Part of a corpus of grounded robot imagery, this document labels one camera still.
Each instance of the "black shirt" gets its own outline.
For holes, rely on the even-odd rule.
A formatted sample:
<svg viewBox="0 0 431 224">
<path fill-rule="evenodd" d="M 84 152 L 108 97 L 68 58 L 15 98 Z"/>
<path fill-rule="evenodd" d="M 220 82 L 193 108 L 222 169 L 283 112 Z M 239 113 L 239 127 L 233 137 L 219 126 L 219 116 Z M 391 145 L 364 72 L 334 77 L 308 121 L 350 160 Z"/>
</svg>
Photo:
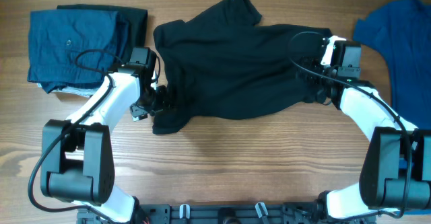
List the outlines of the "black shirt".
<svg viewBox="0 0 431 224">
<path fill-rule="evenodd" d="M 316 87 L 297 77 L 289 58 L 321 58 L 329 29 L 255 26 L 261 14 L 249 0 L 223 0 L 189 22 L 158 26 L 156 48 L 165 63 L 175 105 L 154 118 L 155 134 L 175 133 L 193 116 L 245 119 L 297 102 L 315 101 Z M 299 32 L 304 34 L 287 45 Z"/>
</svg>

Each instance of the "blue shirt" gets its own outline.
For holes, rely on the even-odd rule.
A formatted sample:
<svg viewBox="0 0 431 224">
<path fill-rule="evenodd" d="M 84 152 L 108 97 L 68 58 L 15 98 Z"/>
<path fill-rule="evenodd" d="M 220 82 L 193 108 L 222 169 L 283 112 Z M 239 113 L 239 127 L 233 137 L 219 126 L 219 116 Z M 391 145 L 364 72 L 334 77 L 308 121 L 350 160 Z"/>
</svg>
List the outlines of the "blue shirt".
<svg viewBox="0 0 431 224">
<path fill-rule="evenodd" d="M 392 108 L 431 129 L 431 6 L 420 0 L 391 2 L 358 20 L 353 39 L 385 58 Z"/>
<path fill-rule="evenodd" d="M 76 67 L 76 56 L 87 49 L 103 49 L 121 56 L 129 33 L 129 22 L 117 11 L 54 9 L 32 11 L 28 33 L 30 69 L 27 80 L 40 83 L 49 93 L 73 86 L 95 88 L 103 82 L 100 73 Z M 114 59 L 91 52 L 79 63 L 102 71 Z"/>
</svg>

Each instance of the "stack of clothes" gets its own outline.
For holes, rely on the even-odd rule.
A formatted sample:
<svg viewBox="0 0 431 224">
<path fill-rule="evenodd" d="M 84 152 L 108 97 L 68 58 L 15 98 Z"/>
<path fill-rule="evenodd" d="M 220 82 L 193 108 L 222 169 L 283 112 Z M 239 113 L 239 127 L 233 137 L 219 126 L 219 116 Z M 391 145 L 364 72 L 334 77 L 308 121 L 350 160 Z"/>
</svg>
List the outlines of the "stack of clothes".
<svg viewBox="0 0 431 224">
<path fill-rule="evenodd" d="M 133 47 L 143 46 L 147 10 L 109 5 L 59 5 L 30 14 L 29 82 L 46 93 L 60 91 L 89 97 L 102 85 L 103 75 L 75 66 L 82 51 L 102 49 L 129 62 Z M 91 52 L 81 65 L 106 71 L 115 59 Z"/>
</svg>

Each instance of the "black mounting base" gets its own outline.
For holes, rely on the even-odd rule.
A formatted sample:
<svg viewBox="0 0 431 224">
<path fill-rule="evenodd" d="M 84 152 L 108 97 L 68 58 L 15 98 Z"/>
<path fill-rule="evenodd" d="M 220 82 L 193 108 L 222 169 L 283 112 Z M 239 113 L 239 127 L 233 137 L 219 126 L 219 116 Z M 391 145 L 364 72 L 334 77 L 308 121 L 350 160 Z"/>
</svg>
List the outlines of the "black mounting base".
<svg viewBox="0 0 431 224">
<path fill-rule="evenodd" d="M 180 207 L 172 207 L 168 204 L 142 204 L 140 207 L 149 217 L 149 224 L 224 224 L 219 216 L 221 209 L 233 210 L 240 224 L 328 224 L 326 220 L 313 222 L 311 217 L 307 215 L 313 204 L 313 202 L 287 202 L 279 205 L 267 205 L 267 222 L 258 217 L 254 205 L 192 206 L 190 207 L 190 219 L 180 219 Z M 80 210 L 77 215 L 77 224 L 84 223 L 106 224 L 108 222 L 88 213 L 87 210 Z M 376 217 L 339 223 L 376 224 Z"/>
</svg>

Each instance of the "wooden table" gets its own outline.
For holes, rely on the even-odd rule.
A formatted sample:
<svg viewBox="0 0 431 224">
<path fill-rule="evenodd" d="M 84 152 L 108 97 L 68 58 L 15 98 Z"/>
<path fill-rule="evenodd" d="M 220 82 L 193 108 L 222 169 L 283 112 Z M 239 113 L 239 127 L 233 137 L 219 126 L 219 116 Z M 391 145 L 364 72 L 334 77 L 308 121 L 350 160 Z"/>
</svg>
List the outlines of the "wooden table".
<svg viewBox="0 0 431 224">
<path fill-rule="evenodd" d="M 75 223 L 76 212 L 44 213 L 27 197 L 28 177 L 40 156 L 41 130 L 64 119 L 85 99 L 46 95 L 26 81 L 29 12 L 60 4 L 109 4 L 148 9 L 147 45 L 154 28 L 189 20 L 221 0 L 0 0 L 0 223 Z M 251 0 L 262 26 L 298 24 L 330 28 L 352 38 L 358 18 L 392 0 Z M 390 102 L 387 67 L 363 47 L 363 79 Z M 296 104 L 252 120 L 195 117 L 179 133 L 152 134 L 150 119 L 126 113 L 111 136 L 115 182 L 141 203 L 268 203 L 313 200 L 324 190 L 358 181 L 368 141 L 333 106 Z M 67 204 L 37 199 L 50 207 Z M 388 217 L 379 223 L 429 223 L 430 217 Z"/>
</svg>

